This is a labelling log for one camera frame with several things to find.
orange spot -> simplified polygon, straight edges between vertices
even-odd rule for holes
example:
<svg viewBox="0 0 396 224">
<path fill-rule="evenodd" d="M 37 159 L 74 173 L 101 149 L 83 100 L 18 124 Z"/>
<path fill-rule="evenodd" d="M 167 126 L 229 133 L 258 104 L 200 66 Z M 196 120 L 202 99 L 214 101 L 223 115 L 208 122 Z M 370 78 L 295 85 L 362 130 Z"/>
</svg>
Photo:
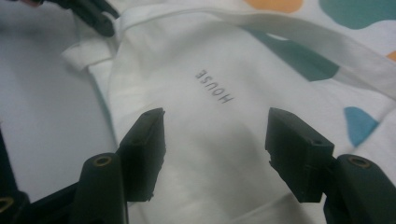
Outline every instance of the orange spot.
<svg viewBox="0 0 396 224">
<path fill-rule="evenodd" d="M 396 51 L 393 51 L 392 53 L 388 54 L 387 57 L 396 62 Z"/>
<path fill-rule="evenodd" d="M 291 13 L 298 10 L 304 0 L 245 0 L 252 7 L 262 10 L 273 10 Z"/>
</svg>

table surface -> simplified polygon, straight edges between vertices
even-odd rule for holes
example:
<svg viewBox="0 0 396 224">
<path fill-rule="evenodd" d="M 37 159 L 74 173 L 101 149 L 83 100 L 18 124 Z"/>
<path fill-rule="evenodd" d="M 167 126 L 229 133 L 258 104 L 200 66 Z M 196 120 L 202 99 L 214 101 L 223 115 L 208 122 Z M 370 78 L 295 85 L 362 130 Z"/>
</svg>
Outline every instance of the table surface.
<svg viewBox="0 0 396 224">
<path fill-rule="evenodd" d="M 77 42 L 70 11 L 0 1 L 0 124 L 32 202 L 77 182 L 89 157 L 116 149 L 91 77 L 61 56 Z"/>
</svg>

white tote bag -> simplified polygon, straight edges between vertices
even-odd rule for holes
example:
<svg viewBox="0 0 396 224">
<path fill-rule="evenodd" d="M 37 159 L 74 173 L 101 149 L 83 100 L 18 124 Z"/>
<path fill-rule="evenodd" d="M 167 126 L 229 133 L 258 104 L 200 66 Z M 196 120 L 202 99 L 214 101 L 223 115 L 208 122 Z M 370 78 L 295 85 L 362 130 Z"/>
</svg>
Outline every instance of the white tote bag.
<svg viewBox="0 0 396 224">
<path fill-rule="evenodd" d="M 145 223 L 324 222 L 320 205 L 296 209 L 268 163 L 271 106 L 335 143 L 334 156 L 365 156 L 396 182 L 396 66 L 349 37 L 284 14 L 175 5 L 130 8 L 118 26 L 111 43 L 66 57 L 88 65 L 118 142 L 140 114 L 166 111 L 154 197 L 131 208 Z"/>
</svg>

letter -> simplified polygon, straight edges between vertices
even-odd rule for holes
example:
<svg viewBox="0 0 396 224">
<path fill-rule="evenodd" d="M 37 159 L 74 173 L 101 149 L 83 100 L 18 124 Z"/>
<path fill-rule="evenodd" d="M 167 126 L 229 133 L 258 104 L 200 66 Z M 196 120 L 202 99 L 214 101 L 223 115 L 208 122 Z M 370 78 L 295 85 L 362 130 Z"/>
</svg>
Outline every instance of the letter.
<svg viewBox="0 0 396 224">
<path fill-rule="evenodd" d="M 211 85 L 214 85 L 214 87 L 210 88 L 209 91 L 215 89 L 219 84 L 217 82 L 212 82 L 212 83 L 206 85 L 205 87 L 208 87 L 208 86 L 211 86 Z"/>
<path fill-rule="evenodd" d="M 212 95 L 220 95 L 224 92 L 225 92 L 225 90 L 223 88 L 221 88 L 221 89 L 217 89 L 217 90 L 213 91 Z"/>
<path fill-rule="evenodd" d="M 202 70 L 202 72 L 200 74 L 198 74 L 198 75 L 195 75 L 195 77 L 196 78 L 203 77 L 206 73 L 207 73 L 206 70 Z"/>
<path fill-rule="evenodd" d="M 229 95 L 230 94 L 227 94 L 227 95 L 219 98 L 219 100 L 223 100 L 224 101 L 222 104 L 225 104 L 225 103 L 227 103 L 227 102 L 229 102 L 229 101 L 231 101 L 233 99 L 233 98 L 227 98 L 227 96 L 229 96 Z"/>
<path fill-rule="evenodd" d="M 205 77 L 204 80 L 201 81 L 201 83 L 204 84 L 204 83 L 206 83 L 207 81 L 210 81 L 210 80 L 212 80 L 212 79 L 213 79 L 212 77 Z"/>
</svg>

colored spot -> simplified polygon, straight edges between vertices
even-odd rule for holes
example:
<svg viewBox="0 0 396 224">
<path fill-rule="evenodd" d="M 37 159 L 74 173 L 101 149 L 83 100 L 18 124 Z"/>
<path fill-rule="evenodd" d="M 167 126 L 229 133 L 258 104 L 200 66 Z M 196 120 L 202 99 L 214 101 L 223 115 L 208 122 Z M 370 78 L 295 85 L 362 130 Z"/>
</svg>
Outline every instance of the colored spot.
<svg viewBox="0 0 396 224">
<path fill-rule="evenodd" d="M 344 109 L 349 140 L 354 147 L 360 145 L 375 130 L 378 121 L 362 109 L 351 106 Z"/>
<path fill-rule="evenodd" d="M 329 79 L 338 72 L 337 64 L 295 42 L 279 40 L 264 32 L 248 31 L 308 81 Z"/>
<path fill-rule="evenodd" d="M 245 0 L 249 5 L 261 10 L 291 13 L 303 5 L 303 0 Z"/>
<path fill-rule="evenodd" d="M 396 50 L 388 54 L 387 57 L 396 62 Z"/>
<path fill-rule="evenodd" d="M 319 0 L 322 10 L 335 22 L 362 29 L 378 21 L 396 20 L 394 0 Z"/>
</svg>

